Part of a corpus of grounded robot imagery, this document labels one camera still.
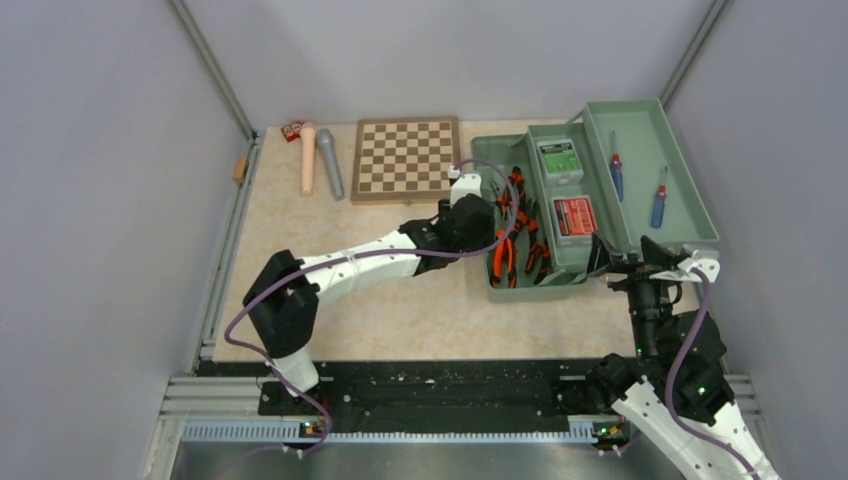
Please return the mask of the blue handle screwdriver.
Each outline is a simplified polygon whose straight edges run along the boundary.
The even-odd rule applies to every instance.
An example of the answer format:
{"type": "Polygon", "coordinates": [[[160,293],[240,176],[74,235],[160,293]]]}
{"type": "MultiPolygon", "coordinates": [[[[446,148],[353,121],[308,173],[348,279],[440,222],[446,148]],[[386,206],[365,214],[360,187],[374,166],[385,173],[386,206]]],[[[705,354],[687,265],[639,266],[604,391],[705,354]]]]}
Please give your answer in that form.
{"type": "Polygon", "coordinates": [[[668,167],[664,166],[660,170],[659,184],[652,204],[650,226],[653,229],[660,229],[663,225],[667,197],[667,176],[668,167]]]}

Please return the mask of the green plastic toolbox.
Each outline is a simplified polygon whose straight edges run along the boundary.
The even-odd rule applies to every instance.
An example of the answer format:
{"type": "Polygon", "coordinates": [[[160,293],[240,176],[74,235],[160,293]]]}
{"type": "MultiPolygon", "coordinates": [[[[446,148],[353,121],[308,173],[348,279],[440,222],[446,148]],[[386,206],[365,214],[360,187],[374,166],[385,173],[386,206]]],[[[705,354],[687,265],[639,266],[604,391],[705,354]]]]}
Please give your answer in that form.
{"type": "Polygon", "coordinates": [[[570,124],[537,124],[526,122],[493,121],[463,122],[460,125],[462,140],[469,144],[468,156],[485,159],[498,165],[510,174],[513,166],[521,168],[525,183],[526,199],[539,202],[537,221],[540,237],[550,248],[551,266],[542,284],[536,286],[533,279],[538,266],[527,275],[524,273],[529,252],[529,236],[522,231],[517,241],[517,286],[515,288],[486,286],[490,301],[496,303],[551,301],[574,294],[587,282],[586,266],[591,242],[572,246],[559,246],[553,236],[553,223],[549,201],[557,196],[588,195],[591,199],[600,235],[618,250],[626,245],[624,217],[614,204],[605,198],[612,191],[609,175],[601,171],[596,155],[590,151],[590,135],[582,122],[570,124]],[[536,153],[536,142],[541,139],[571,138],[584,168],[584,177],[577,185],[549,187],[542,178],[542,170],[536,153]]]}

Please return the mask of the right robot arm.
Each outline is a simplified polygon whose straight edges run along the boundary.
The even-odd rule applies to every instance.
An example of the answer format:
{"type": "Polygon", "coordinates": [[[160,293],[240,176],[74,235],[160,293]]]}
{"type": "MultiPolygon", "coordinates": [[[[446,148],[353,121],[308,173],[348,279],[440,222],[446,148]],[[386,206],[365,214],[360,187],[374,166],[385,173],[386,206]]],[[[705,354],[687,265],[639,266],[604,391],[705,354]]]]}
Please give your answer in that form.
{"type": "Polygon", "coordinates": [[[617,274],[610,290],[627,296],[636,357],[605,356],[586,375],[600,412],[630,421],[686,479],[777,479],[749,430],[721,359],[727,348],[709,315],[718,253],[679,251],[644,236],[622,253],[591,236],[590,276],[617,274]]]}

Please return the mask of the large orange combination pliers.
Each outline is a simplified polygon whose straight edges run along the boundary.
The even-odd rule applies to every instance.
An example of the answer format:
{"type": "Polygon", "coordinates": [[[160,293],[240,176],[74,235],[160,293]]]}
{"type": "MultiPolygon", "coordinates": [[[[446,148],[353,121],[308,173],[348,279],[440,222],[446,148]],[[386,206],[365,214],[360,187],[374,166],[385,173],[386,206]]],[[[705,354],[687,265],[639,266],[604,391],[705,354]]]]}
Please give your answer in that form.
{"type": "Polygon", "coordinates": [[[508,218],[509,212],[511,211],[511,208],[514,205],[517,206],[518,216],[521,216],[523,214],[526,205],[526,194],[524,189],[525,179],[521,168],[518,166],[513,166],[508,180],[509,184],[513,187],[513,190],[517,194],[518,200],[515,200],[510,195],[508,188],[500,188],[496,182],[493,183],[493,187],[496,193],[495,204],[500,210],[500,213],[504,220],[508,218]]]}

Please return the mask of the orange cutting pliers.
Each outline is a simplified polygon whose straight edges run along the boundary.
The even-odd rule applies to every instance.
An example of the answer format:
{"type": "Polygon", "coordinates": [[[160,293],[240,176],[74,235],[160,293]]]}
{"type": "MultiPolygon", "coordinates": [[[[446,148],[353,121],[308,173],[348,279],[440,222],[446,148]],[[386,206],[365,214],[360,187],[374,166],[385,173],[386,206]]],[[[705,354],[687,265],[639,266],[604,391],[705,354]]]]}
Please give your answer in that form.
{"type": "Polygon", "coordinates": [[[515,241],[504,229],[499,229],[496,237],[498,240],[502,239],[503,242],[493,252],[489,272],[489,284],[493,288],[515,288],[517,286],[517,249],[515,241]]]}

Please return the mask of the red blue screwdriver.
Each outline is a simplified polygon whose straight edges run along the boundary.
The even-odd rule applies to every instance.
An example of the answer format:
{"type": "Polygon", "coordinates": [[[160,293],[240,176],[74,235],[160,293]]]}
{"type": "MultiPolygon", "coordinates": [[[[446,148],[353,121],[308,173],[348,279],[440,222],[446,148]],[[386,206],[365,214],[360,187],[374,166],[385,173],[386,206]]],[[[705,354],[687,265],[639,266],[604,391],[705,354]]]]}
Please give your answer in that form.
{"type": "Polygon", "coordinates": [[[617,198],[620,202],[624,200],[624,188],[623,188],[623,171],[622,171],[622,162],[619,155],[618,145],[617,145],[617,134],[614,130],[610,131],[610,146],[611,146],[611,158],[610,158],[610,175],[612,178],[612,182],[616,189],[617,198]]]}

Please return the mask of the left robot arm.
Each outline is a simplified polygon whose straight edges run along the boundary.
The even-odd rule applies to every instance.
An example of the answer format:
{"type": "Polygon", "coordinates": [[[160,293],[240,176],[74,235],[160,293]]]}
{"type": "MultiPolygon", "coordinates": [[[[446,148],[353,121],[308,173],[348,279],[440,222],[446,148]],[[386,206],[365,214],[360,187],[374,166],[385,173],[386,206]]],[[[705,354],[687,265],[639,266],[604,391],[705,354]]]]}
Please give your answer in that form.
{"type": "Polygon", "coordinates": [[[443,201],[433,219],[409,220],[383,237],[312,257],[273,254],[242,303],[273,370],[286,383],[283,401],[297,413],[319,404],[319,375],[309,353],[318,311],[383,281],[447,267],[495,241],[493,206],[468,194],[443,201]]]}

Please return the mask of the red label screw box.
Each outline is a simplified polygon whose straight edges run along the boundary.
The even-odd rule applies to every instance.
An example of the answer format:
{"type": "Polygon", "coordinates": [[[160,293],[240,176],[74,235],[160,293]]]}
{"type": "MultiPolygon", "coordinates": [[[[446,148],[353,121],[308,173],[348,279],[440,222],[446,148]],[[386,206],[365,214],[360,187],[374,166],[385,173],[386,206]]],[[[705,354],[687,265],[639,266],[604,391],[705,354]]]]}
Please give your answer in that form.
{"type": "Polygon", "coordinates": [[[572,246],[591,242],[598,224],[588,195],[553,197],[549,205],[557,245],[572,246]]]}

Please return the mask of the green label screw box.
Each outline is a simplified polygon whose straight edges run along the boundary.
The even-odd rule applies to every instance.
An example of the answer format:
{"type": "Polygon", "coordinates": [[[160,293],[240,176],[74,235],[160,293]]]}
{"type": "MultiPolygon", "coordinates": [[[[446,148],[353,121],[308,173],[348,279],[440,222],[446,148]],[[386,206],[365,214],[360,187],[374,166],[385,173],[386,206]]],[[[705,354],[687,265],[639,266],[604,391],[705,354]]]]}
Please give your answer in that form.
{"type": "Polygon", "coordinates": [[[547,186],[571,186],[582,181],[584,170],[571,138],[541,139],[536,142],[536,153],[547,186]]]}

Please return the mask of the black orange striped pliers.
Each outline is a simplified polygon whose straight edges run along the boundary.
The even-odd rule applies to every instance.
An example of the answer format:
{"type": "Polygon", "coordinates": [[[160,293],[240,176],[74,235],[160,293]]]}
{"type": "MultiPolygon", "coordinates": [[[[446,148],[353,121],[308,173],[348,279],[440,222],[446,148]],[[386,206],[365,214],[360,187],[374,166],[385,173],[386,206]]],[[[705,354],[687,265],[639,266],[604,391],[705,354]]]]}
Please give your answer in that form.
{"type": "Polygon", "coordinates": [[[538,266],[538,271],[533,279],[533,284],[539,286],[548,276],[551,266],[550,248],[547,241],[540,237],[540,224],[537,243],[531,246],[529,242],[529,252],[525,262],[524,273],[530,275],[536,266],[538,266]]]}

